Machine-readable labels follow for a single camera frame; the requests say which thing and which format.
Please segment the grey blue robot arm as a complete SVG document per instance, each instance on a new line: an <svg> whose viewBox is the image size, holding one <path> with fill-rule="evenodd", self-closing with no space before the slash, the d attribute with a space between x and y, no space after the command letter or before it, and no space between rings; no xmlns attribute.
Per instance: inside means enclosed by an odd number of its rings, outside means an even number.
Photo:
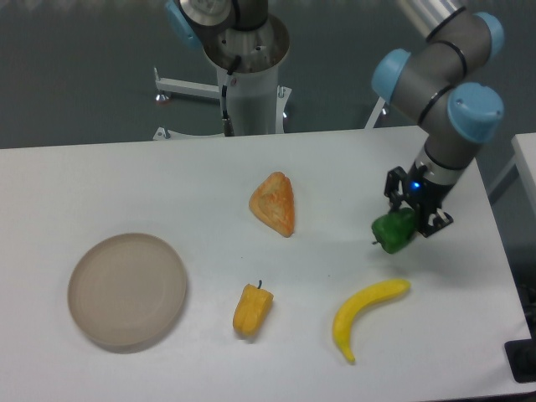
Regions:
<svg viewBox="0 0 536 402"><path fill-rule="evenodd" d="M424 36L425 49L388 53L371 86L428 137L409 170L388 172L384 194L392 211L407 205L415 231L427 237L451 223L443 200L503 118L500 96L467 76L497 55L504 32L494 16L469 13L458 1L401 1L399 8ZM169 1L165 10L174 33L202 48L216 69L224 134L279 132L278 69L290 36L268 3Z"/></svg>

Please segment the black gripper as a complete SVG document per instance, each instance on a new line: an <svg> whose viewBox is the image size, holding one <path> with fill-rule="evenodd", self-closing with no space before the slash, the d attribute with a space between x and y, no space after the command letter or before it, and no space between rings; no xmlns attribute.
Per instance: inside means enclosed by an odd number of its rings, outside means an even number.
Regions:
<svg viewBox="0 0 536 402"><path fill-rule="evenodd" d="M416 209L416 231L429 238L454 221L442 207L454 185L454 170L432 161L416 161L407 171L402 167L388 171L384 196L390 209L402 205Z"/></svg>

